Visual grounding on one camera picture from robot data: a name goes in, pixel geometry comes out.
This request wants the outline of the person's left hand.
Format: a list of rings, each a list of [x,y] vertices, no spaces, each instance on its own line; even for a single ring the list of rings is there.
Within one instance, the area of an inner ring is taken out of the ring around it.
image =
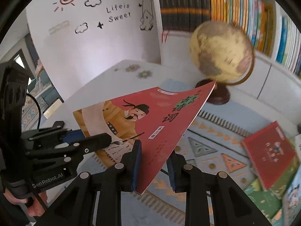
[[[26,204],[27,203],[27,199],[17,199],[17,198],[15,198],[8,189],[5,190],[4,196],[12,204],[18,204],[18,203],[19,204],[20,203],[21,204]],[[42,192],[42,193],[39,193],[39,196],[41,197],[43,202],[46,204],[47,203],[46,191]],[[27,208],[27,214],[30,217],[42,216],[44,212],[45,212],[45,209],[43,208],[43,206],[40,205],[37,198],[34,198],[33,204],[29,208]]]

